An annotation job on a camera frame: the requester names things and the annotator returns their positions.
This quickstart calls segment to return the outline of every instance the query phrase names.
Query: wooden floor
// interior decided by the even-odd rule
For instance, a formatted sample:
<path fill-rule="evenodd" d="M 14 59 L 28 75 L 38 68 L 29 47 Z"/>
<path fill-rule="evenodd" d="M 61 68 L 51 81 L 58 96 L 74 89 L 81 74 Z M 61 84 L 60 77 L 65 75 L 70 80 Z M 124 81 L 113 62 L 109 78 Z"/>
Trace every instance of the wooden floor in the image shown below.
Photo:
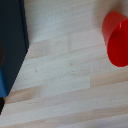
<path fill-rule="evenodd" d="M 102 37 L 128 0 L 25 0 L 30 48 L 0 116 L 1 128 L 128 128 L 128 67 Z"/>

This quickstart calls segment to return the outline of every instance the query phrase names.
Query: red cup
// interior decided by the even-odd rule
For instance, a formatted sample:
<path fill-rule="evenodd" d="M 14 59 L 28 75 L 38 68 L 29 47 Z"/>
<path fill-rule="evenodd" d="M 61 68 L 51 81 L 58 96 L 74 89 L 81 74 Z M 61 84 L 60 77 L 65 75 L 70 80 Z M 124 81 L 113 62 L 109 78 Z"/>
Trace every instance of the red cup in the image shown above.
<path fill-rule="evenodd" d="M 102 33 L 108 58 L 117 67 L 128 65 L 128 17 L 118 12 L 104 19 Z"/>

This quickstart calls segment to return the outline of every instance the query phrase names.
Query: red plastic cup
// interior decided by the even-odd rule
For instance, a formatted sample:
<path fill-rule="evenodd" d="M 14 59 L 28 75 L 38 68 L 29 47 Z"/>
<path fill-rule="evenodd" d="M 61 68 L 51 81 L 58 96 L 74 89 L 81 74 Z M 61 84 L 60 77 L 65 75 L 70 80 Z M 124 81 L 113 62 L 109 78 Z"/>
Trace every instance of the red plastic cup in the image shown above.
<path fill-rule="evenodd" d="M 117 67 L 128 65 L 128 17 L 118 12 L 109 13 L 102 26 L 108 58 Z"/>

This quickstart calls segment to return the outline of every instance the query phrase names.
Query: dark object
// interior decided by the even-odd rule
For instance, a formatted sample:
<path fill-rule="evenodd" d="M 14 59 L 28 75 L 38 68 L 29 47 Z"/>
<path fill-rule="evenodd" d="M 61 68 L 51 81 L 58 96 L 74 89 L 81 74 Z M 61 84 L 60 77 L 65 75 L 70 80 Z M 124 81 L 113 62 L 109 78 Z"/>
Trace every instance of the dark object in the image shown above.
<path fill-rule="evenodd" d="M 6 97 L 29 47 L 23 0 L 0 0 L 0 40 L 0 97 Z"/>
<path fill-rule="evenodd" d="M 1 115 L 3 107 L 4 107 L 4 99 L 0 98 L 0 115 Z"/>

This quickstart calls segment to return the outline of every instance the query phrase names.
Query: light wood plank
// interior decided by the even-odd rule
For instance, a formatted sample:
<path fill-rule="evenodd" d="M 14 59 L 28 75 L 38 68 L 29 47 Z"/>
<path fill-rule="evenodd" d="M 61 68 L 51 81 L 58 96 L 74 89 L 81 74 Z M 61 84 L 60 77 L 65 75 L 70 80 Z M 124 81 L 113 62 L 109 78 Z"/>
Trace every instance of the light wood plank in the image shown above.
<path fill-rule="evenodd" d="M 92 75 L 90 79 L 91 87 L 114 84 L 122 81 L 128 81 L 128 68 L 119 69 L 98 75 Z"/>
<path fill-rule="evenodd" d="M 128 5 L 126 0 L 26 0 L 25 3 L 30 43 L 101 28 L 113 8 L 127 13 Z"/>

